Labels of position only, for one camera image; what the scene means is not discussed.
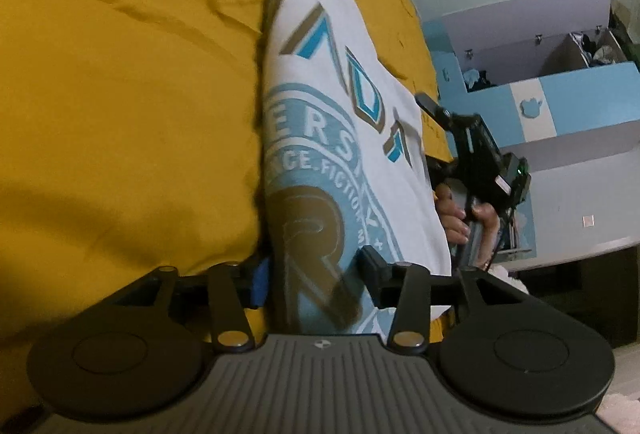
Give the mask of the person's right hand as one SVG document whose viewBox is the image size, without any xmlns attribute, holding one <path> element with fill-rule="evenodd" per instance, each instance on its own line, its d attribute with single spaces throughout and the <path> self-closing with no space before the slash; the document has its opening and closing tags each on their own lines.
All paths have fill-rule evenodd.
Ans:
<svg viewBox="0 0 640 434">
<path fill-rule="evenodd" d="M 446 183 L 441 183 L 435 189 L 435 207 L 448 243 L 450 245 L 468 243 L 471 238 L 471 228 L 464 222 L 465 210 L 454 201 L 451 189 Z M 473 206 L 472 213 L 482 225 L 482 241 L 480 241 L 475 265 L 487 269 L 494 256 L 500 231 L 500 218 L 488 203 Z"/>
</svg>

